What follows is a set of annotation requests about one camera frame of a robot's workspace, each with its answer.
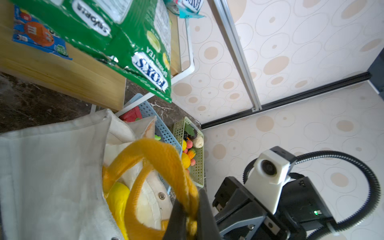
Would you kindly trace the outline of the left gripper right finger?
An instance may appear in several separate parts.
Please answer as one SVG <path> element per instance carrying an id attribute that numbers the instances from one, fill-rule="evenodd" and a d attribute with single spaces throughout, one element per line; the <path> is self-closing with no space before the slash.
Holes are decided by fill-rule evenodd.
<path id="1" fill-rule="evenodd" d="M 197 213 L 197 240 L 221 240 L 220 232 L 213 216 L 207 192 L 199 190 L 199 209 Z"/>

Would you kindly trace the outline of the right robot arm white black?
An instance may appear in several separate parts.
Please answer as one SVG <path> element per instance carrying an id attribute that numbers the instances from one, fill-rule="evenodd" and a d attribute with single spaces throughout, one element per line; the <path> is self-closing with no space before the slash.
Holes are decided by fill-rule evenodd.
<path id="1" fill-rule="evenodd" d="M 210 200 L 225 240 L 381 240 L 374 171 L 330 148 L 273 147 L 246 159 L 209 157 Z"/>

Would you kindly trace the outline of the white grocery bag yellow handles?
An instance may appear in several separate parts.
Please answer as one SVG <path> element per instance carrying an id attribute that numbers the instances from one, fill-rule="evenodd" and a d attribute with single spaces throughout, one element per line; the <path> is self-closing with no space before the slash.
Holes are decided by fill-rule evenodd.
<path id="1" fill-rule="evenodd" d="M 161 240 L 148 176 L 159 173 L 198 230 L 199 194 L 178 151 L 154 139 L 154 118 L 125 123 L 103 110 L 72 121 L 1 134 L 1 220 L 6 240 L 124 240 L 106 198 L 116 182 L 129 198 L 129 240 Z"/>

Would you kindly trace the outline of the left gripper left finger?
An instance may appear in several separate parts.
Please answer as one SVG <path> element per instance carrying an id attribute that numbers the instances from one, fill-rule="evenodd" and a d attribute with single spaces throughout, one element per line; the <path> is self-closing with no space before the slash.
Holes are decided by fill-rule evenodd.
<path id="1" fill-rule="evenodd" d="M 163 240 L 186 240 L 186 224 L 187 213 L 183 205 L 176 199 Z"/>

